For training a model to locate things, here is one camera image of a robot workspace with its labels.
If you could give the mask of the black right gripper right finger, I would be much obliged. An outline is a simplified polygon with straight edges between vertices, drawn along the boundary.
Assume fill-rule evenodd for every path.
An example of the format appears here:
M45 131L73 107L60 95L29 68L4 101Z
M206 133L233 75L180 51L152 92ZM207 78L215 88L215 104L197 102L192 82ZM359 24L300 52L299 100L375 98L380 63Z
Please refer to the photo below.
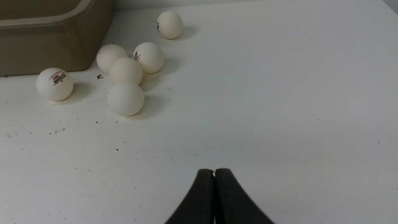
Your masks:
M215 171L216 224L273 224L254 203L230 169Z

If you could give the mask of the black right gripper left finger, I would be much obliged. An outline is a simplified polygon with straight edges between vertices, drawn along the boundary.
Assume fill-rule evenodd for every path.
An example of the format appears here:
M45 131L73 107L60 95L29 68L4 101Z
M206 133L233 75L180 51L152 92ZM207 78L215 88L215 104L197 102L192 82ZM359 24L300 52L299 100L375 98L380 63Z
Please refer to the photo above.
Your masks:
M167 224L213 224L213 170L199 169L184 199L168 218Z

